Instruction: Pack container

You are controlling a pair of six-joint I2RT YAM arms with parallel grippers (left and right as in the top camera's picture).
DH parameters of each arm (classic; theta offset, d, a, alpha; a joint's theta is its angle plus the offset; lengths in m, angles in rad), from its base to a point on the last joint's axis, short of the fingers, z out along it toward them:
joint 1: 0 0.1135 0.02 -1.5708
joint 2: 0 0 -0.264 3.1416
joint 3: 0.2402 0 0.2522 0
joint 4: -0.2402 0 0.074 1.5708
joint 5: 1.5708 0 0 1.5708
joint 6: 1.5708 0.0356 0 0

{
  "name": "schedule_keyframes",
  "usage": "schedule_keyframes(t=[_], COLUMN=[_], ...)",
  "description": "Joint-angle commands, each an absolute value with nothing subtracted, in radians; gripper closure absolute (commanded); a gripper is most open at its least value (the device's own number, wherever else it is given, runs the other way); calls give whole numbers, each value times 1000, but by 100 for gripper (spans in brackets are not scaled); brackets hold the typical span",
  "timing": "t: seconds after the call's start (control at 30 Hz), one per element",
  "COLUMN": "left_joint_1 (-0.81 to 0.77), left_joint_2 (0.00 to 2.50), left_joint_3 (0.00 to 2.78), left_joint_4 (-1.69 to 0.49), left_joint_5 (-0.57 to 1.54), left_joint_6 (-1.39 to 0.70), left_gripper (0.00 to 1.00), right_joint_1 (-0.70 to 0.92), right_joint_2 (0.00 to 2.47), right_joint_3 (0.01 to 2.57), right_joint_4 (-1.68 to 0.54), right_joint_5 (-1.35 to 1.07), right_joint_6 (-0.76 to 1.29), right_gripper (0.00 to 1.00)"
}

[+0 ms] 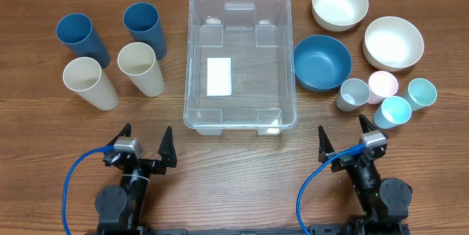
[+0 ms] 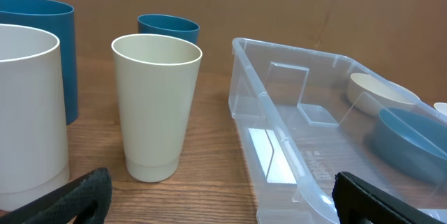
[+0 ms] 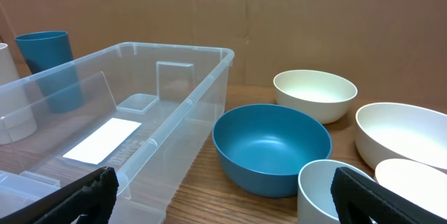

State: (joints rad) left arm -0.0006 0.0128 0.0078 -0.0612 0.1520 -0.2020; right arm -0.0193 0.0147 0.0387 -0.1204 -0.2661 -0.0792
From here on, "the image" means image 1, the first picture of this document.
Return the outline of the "grey small cup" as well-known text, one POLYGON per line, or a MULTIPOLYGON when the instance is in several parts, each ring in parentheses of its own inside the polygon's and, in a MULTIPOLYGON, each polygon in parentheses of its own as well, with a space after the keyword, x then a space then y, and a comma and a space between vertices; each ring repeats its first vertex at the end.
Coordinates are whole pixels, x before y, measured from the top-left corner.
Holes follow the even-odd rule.
POLYGON ((350 112, 369 101, 371 92, 368 84, 361 79, 351 78, 340 87, 336 97, 336 107, 350 112))

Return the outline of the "pink small cup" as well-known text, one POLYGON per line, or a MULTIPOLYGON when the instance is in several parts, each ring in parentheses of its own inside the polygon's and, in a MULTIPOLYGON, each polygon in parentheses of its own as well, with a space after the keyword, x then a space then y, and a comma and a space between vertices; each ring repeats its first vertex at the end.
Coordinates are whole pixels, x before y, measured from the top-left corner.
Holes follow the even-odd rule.
POLYGON ((390 72, 376 71, 369 76, 369 104, 378 104, 385 98, 394 96, 399 89, 399 82, 390 72))

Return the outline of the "teal small cup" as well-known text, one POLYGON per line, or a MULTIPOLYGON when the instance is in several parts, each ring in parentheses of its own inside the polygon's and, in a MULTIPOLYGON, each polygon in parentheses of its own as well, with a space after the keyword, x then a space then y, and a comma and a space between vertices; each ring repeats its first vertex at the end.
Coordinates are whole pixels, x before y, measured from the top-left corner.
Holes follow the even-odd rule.
POLYGON ((437 89, 427 79, 415 78, 409 82, 402 97, 407 100, 412 111, 417 111, 436 102, 437 89))

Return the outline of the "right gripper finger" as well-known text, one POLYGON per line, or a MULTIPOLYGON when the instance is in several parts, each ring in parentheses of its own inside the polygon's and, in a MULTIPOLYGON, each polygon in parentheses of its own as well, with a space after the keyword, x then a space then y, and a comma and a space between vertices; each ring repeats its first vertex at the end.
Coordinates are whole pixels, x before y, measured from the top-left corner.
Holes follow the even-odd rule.
POLYGON ((359 114, 358 118, 359 118, 359 122, 361 124, 361 129, 363 133, 369 133, 371 131, 378 130, 385 136, 386 139, 388 139, 388 135, 384 133, 377 125, 375 125, 373 122, 367 119, 364 114, 362 113, 359 114))
POLYGON ((318 133, 320 140, 318 162, 325 163, 336 153, 322 125, 318 127, 318 133))

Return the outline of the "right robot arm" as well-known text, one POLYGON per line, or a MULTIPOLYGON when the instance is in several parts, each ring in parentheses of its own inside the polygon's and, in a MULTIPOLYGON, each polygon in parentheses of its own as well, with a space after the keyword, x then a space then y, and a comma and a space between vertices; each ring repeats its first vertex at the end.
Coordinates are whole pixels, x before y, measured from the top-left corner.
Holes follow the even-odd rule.
POLYGON ((364 149, 334 159, 333 146, 319 126, 318 161, 330 163, 332 172, 347 172, 363 214, 350 216, 344 224, 311 225, 309 230, 313 234, 409 234, 408 225, 402 221, 408 217, 413 190, 401 179, 380 177, 374 161, 384 156, 388 136, 365 115, 358 118, 363 131, 359 144, 364 149))

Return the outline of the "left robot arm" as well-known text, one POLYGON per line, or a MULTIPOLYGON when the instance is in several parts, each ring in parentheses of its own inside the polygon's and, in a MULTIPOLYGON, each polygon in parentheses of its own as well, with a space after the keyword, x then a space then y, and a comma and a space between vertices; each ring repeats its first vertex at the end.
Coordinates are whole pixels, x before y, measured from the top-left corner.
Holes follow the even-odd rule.
POLYGON ((97 233, 153 234, 150 225, 141 222, 141 213, 151 175, 164 175, 167 168, 177 166, 172 128, 166 128, 158 149, 159 160, 141 157, 141 144, 131 135, 131 124, 126 124, 109 144, 111 150, 105 152, 103 162, 120 169, 122 175, 118 185, 106 186, 97 194, 97 233))

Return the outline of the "light blue small cup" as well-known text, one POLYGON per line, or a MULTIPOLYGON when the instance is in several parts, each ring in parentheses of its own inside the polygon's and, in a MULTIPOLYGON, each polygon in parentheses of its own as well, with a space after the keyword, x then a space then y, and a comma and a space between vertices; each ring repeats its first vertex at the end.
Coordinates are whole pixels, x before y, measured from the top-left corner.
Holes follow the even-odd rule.
POLYGON ((384 99, 373 116, 374 123, 382 129, 405 124, 412 115, 412 109, 402 97, 392 96, 384 99))

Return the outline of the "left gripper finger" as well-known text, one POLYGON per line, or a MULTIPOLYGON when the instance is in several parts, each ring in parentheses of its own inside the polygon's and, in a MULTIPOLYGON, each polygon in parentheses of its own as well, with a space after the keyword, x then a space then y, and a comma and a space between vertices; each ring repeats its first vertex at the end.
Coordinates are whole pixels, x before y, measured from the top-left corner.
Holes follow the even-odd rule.
POLYGON ((131 136, 131 124, 127 123, 122 130, 108 143, 108 146, 113 146, 119 137, 130 137, 131 136))
POLYGON ((161 165, 165 167, 177 167, 177 155, 174 148, 172 128, 168 126, 160 143, 158 154, 161 156, 161 165))

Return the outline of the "dark blue bowl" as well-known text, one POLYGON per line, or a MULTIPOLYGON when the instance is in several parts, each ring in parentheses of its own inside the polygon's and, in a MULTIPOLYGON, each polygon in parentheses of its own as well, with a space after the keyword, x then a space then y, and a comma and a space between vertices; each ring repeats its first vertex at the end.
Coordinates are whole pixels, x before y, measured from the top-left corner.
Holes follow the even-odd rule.
POLYGON ((313 35, 294 49, 297 82, 311 92, 330 92, 340 87, 352 72, 352 56, 339 40, 313 35))

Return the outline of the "cream bowl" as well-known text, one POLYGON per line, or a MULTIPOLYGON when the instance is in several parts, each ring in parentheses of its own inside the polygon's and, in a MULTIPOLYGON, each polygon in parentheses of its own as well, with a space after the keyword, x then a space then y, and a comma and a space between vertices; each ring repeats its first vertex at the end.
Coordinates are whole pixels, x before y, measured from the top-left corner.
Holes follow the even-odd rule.
POLYGON ((328 31, 346 31, 369 10, 369 0, 311 0, 315 21, 328 31))
POLYGON ((416 64, 424 54, 424 39, 409 21, 385 16, 372 21, 363 39, 363 54, 373 67, 397 72, 416 64))

